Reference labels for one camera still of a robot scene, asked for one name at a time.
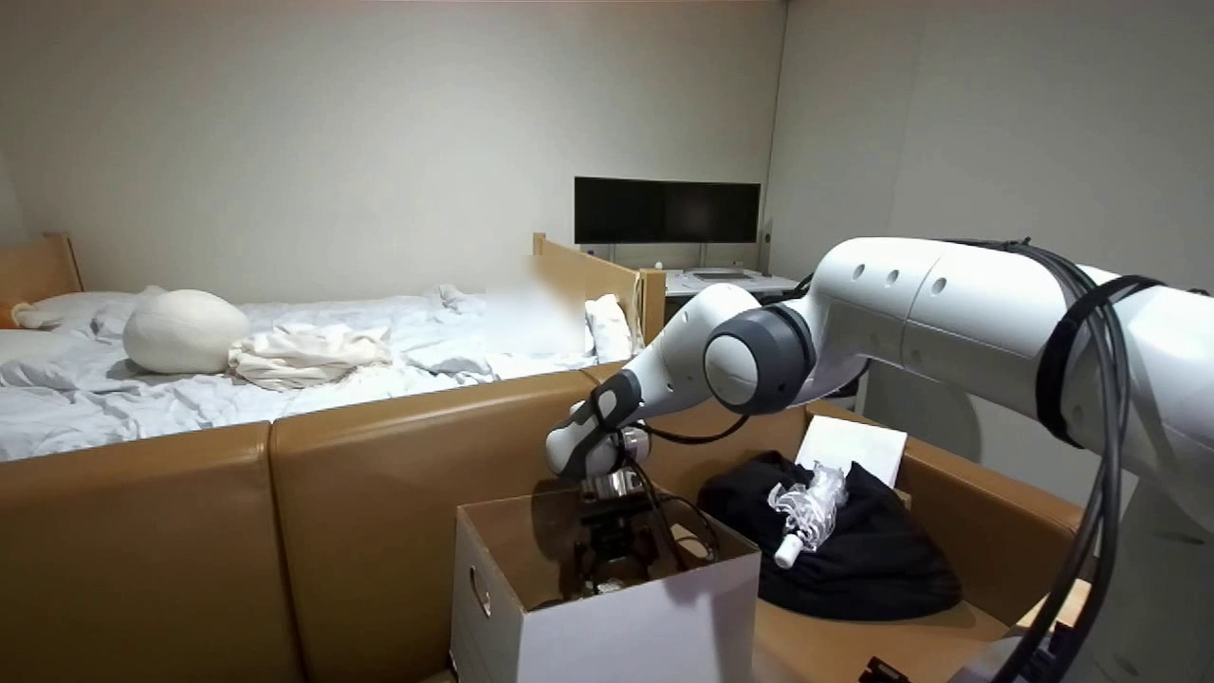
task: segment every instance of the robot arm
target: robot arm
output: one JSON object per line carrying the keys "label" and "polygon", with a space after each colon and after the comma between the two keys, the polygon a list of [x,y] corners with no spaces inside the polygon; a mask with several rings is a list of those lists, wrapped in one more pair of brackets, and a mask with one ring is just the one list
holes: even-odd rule
{"label": "robot arm", "polygon": [[[615,466],[610,434],[719,398],[735,413],[802,408],[847,387],[869,362],[943,381],[1016,413],[1039,413],[1039,366],[1072,300],[1025,255],[936,241],[849,241],[809,298],[761,308],[735,284],[695,298],[619,376],[548,436],[567,481]],[[1144,289],[1115,304],[1130,366],[1130,471],[1214,532],[1214,300]],[[1065,350],[1046,413],[1102,453],[1096,355]]]}

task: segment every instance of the black bag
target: black bag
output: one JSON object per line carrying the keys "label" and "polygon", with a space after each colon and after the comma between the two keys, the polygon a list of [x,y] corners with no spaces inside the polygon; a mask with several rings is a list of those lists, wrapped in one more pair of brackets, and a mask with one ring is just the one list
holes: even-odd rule
{"label": "black bag", "polygon": [[910,519],[895,489],[864,466],[849,466],[847,500],[833,539],[796,566],[777,570],[773,552],[785,518],[766,504],[783,481],[806,481],[793,461],[766,453],[719,479],[699,494],[699,508],[735,528],[764,552],[761,595],[819,620],[916,620],[960,599],[960,582],[936,543]]}

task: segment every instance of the white cloth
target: white cloth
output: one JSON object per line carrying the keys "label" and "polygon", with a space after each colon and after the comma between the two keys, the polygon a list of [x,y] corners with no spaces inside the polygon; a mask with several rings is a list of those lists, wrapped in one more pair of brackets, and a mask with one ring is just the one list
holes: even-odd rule
{"label": "white cloth", "polygon": [[272,326],[229,350],[229,367],[257,387],[299,391],[389,366],[389,339],[352,326]]}

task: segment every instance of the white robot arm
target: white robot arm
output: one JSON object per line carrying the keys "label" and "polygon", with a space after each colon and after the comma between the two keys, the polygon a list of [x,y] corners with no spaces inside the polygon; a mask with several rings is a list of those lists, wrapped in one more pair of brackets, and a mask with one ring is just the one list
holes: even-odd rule
{"label": "white robot arm", "polygon": [[[1112,366],[1126,374],[1126,471],[1193,519],[1202,546],[1193,572],[1206,576],[1214,570],[1214,300],[1168,284],[1115,298],[1115,274],[1088,267],[1077,274],[1108,284],[1102,298],[1112,300],[1108,313],[1123,334],[1123,356]],[[836,396],[869,362],[1035,413],[1054,436],[1105,456],[1115,436],[1105,429],[1115,408],[1108,396],[1120,387],[1102,376],[1108,367],[1102,329],[1082,326],[1077,314],[1094,300],[1075,304],[1059,274],[1016,251],[849,241],[819,261],[811,289],[796,300],[761,308],[734,284],[695,298],[653,346],[552,434],[552,466],[567,481],[604,475],[615,466],[609,441],[630,420],[707,398],[735,413],[802,408]],[[1149,634],[1115,634],[1123,643],[1108,648],[1123,648],[1126,637],[1147,648],[1144,643],[1163,637]],[[1202,648],[1147,659],[1144,667],[1163,672],[1147,680],[1214,676]]]}

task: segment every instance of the bed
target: bed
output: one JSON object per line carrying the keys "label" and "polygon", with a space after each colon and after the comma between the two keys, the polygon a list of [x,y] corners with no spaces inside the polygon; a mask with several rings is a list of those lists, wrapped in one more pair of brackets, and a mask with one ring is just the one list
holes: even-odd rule
{"label": "bed", "polygon": [[543,232],[516,289],[232,304],[247,329],[219,374],[131,362],[151,298],[87,289],[60,232],[0,242],[0,463],[615,366],[664,326],[664,274]]}

